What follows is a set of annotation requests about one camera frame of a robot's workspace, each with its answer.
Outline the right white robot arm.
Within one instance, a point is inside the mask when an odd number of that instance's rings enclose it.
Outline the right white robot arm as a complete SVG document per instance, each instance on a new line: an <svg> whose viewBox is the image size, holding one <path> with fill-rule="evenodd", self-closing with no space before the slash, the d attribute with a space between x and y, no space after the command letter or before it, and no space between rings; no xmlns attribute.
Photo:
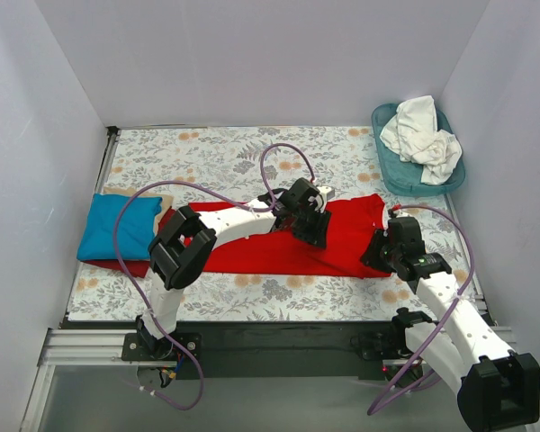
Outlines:
<svg viewBox="0 0 540 432"><path fill-rule="evenodd" d="M367 266L395 273L433 312L401 309L392 318L394 344L422 359L452 390L472 431L499 431L540 418L540 366L502 339L460 292L449 264L429 253L418 221L391 216L362 257Z"/></svg>

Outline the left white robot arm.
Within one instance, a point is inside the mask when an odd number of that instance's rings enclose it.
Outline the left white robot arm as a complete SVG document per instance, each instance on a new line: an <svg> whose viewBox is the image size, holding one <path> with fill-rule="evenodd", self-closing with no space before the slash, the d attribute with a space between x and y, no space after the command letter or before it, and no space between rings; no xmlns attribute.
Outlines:
<svg viewBox="0 0 540 432"><path fill-rule="evenodd" d="M300 178L238 206L196 212L179 208L148 247L152 287L149 306L137 317L139 343L153 356L166 350L163 339L176 330L184 289L204 271L212 251L237 240L286 233L296 246L324 249L335 196L331 186Z"/></svg>

